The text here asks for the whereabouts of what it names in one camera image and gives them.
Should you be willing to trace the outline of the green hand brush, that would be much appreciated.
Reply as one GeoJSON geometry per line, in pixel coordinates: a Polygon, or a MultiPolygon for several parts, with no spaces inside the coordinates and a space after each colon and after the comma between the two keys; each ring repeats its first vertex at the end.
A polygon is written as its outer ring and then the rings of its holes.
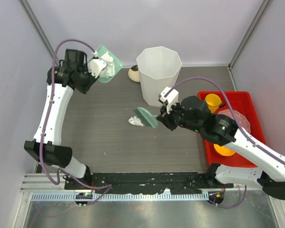
{"type": "Polygon", "coordinates": [[[144,125],[152,128],[158,127],[158,121],[156,119],[157,115],[151,114],[147,109],[143,107],[137,107],[133,109],[133,112],[144,125]]]}

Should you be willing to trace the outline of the paper scrap small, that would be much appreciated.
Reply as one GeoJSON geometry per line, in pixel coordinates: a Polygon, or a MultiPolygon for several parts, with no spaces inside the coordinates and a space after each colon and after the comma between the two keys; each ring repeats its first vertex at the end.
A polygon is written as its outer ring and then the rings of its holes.
{"type": "Polygon", "coordinates": [[[143,127],[144,124],[142,123],[141,119],[138,118],[137,116],[132,116],[129,118],[128,122],[132,125],[136,125],[136,126],[141,126],[143,127]]]}

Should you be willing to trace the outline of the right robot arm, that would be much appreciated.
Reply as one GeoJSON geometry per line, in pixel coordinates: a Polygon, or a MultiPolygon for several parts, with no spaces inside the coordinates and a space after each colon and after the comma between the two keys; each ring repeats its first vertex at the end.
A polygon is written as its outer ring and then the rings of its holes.
{"type": "Polygon", "coordinates": [[[219,184],[242,184],[259,187],[267,195],[285,200],[285,157],[273,151],[247,133],[233,119],[213,114],[207,104],[196,96],[181,103],[178,99],[161,95],[162,103],[157,120],[168,129],[178,126],[195,131],[212,144],[224,146],[256,165],[254,168],[229,167],[213,163],[205,175],[209,187],[219,184]]]}

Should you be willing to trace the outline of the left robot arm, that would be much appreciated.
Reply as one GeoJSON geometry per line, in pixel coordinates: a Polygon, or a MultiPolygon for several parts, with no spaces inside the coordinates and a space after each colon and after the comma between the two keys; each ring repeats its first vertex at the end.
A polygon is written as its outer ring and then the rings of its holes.
{"type": "Polygon", "coordinates": [[[62,169],[75,177],[80,189],[88,189],[92,178],[89,168],[73,156],[70,147],[62,146],[62,126],[68,103],[74,90],[86,94],[96,78],[87,67],[87,54],[66,49],[64,59],[47,73],[47,97],[38,129],[32,141],[25,141],[24,149],[43,165],[62,169]]]}

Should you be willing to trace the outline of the paper scrap large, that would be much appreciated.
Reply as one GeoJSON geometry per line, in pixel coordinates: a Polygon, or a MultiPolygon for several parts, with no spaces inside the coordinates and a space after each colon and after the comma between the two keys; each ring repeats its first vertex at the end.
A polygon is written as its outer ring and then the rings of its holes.
{"type": "Polygon", "coordinates": [[[107,64],[107,66],[100,73],[100,77],[104,78],[113,77],[115,75],[114,58],[107,51],[101,56],[101,59],[107,64]]]}

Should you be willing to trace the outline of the cream round plate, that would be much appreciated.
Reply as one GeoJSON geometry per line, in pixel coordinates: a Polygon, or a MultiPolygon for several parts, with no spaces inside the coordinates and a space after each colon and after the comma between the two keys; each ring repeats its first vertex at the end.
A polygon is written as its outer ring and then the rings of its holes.
{"type": "Polygon", "coordinates": [[[132,81],[138,82],[138,83],[140,82],[139,71],[138,71],[137,65],[134,65],[129,69],[128,76],[132,81]]]}

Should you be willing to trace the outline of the white plastic trash bin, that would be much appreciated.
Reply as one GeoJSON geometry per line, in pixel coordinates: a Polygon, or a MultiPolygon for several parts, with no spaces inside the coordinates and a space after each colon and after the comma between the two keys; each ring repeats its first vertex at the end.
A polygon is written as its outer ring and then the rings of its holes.
{"type": "Polygon", "coordinates": [[[143,99],[149,106],[160,107],[160,93],[175,85],[182,67],[179,54],[163,46],[150,47],[137,57],[136,62],[143,99]]]}

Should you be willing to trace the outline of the green plastic dustpan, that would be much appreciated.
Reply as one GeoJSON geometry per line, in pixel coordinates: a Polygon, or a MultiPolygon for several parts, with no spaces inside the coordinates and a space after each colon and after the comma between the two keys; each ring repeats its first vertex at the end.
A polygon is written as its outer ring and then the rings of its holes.
{"type": "Polygon", "coordinates": [[[107,67],[100,73],[99,82],[110,82],[117,73],[123,68],[123,62],[118,59],[104,45],[100,45],[97,49],[98,57],[105,61],[107,67]]]}

